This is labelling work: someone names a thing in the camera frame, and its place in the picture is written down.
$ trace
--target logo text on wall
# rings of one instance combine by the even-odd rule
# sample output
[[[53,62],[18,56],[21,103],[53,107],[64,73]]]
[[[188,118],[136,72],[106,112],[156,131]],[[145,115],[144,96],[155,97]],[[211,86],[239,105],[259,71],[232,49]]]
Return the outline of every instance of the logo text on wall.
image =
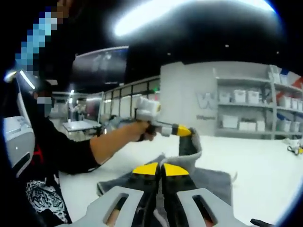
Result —
[[[201,110],[215,110],[217,108],[216,97],[214,93],[196,92],[196,97]],[[204,121],[216,120],[215,116],[205,116],[201,114],[198,114],[196,118],[197,120]]]

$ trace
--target shelf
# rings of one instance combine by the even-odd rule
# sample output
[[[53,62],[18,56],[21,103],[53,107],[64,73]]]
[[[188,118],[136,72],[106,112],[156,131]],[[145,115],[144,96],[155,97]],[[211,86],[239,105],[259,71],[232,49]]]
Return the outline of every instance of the shelf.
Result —
[[[275,135],[281,135],[281,136],[302,136],[302,132],[276,131]]]
[[[303,111],[294,110],[294,109],[289,109],[289,108],[285,108],[285,107],[282,107],[282,106],[277,106],[276,109],[277,109],[277,110],[283,110],[283,111],[289,111],[289,112],[293,112],[293,113],[300,113],[300,114],[303,114]]]
[[[240,106],[240,107],[257,107],[272,109],[273,106],[269,104],[250,104],[250,103],[218,103],[220,106]]]
[[[284,84],[275,84],[275,88],[277,90],[282,90],[285,92],[292,92],[292,93],[297,93],[297,92],[303,92],[303,89],[300,89],[298,87],[293,87],[291,85],[284,85]]]
[[[226,128],[218,128],[218,132],[222,133],[238,133],[238,134],[253,134],[253,135],[271,135],[271,131],[242,131],[238,129],[226,129]]]
[[[259,78],[217,77],[217,81],[218,81],[218,85],[234,85],[234,86],[250,86],[250,87],[254,87],[254,86],[260,87],[265,84],[270,84],[269,79],[259,79]]]

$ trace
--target black ceiling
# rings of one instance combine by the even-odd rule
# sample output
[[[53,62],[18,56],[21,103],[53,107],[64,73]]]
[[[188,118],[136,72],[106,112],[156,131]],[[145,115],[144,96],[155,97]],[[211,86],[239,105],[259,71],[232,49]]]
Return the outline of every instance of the black ceiling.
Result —
[[[250,61],[276,64],[303,75],[300,7],[271,1],[279,17],[224,1],[195,2],[168,13],[130,35],[113,33],[117,20],[139,2],[91,0],[75,23],[65,23],[40,51],[34,67],[56,90],[71,82],[75,54],[129,45],[125,82],[159,75],[160,66],[182,61]],[[112,89],[97,86],[82,92]]]

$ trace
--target monitor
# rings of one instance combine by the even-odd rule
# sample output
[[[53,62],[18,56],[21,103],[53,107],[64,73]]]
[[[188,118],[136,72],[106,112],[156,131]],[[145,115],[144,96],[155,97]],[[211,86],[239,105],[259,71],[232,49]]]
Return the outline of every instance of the monitor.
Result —
[[[123,85],[127,53],[128,46],[122,46],[76,56],[72,66],[72,82],[85,88]]]
[[[86,98],[84,118],[89,121],[100,121],[100,110],[102,103],[103,93],[90,95]]]

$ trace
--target white table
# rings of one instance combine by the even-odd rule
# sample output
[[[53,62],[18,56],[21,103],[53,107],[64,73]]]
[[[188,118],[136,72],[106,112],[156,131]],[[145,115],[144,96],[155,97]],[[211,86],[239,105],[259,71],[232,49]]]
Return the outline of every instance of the white table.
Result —
[[[286,151],[278,140],[243,140],[201,137],[202,156],[196,167],[227,172],[233,178],[233,208],[237,219],[251,218],[276,224],[303,182],[303,155]],[[87,206],[98,198],[96,184],[115,179],[162,153],[178,155],[178,137],[157,136],[153,142],[130,143],[98,170],[79,175],[60,173],[64,200],[72,221],[83,217]]]

